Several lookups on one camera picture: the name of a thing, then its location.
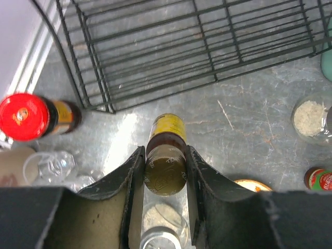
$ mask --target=white granules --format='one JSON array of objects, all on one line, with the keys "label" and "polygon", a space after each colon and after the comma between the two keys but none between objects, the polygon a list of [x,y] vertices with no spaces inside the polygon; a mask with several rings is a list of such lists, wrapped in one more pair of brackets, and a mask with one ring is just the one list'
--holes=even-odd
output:
[{"label": "white granules", "polygon": [[324,105],[306,101],[294,113],[294,126],[304,136],[315,136],[321,132]]}]

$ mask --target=red lid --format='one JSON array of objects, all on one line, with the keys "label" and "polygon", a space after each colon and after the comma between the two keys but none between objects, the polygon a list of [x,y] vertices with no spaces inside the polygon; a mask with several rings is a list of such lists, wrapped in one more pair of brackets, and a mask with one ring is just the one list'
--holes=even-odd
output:
[{"label": "red lid", "polygon": [[14,140],[29,141],[41,137],[48,122],[48,108],[36,95],[16,93],[0,104],[0,130]]}]

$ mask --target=salt shaker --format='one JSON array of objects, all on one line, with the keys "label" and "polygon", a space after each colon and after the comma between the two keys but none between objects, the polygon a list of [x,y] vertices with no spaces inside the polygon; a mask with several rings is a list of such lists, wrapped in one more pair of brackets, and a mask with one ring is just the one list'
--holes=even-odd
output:
[{"label": "salt shaker", "polygon": [[317,92],[300,100],[294,107],[292,121],[306,142],[332,145],[332,92]]}]

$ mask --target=beige cup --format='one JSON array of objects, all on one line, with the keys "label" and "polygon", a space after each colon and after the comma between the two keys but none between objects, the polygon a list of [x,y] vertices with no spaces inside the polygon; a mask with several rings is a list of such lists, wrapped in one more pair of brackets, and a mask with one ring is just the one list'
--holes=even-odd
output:
[{"label": "beige cup", "polygon": [[0,152],[0,187],[28,186],[38,176],[38,160],[31,161],[23,177],[23,165],[26,159],[35,153],[30,147],[18,147]]}]

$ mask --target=black dish rack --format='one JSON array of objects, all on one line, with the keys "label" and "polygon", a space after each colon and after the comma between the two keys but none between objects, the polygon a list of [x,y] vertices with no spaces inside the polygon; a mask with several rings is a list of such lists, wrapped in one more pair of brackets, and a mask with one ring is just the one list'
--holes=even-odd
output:
[{"label": "black dish rack", "polygon": [[65,47],[31,1],[89,110],[115,113],[332,48],[329,0],[56,0]]}]

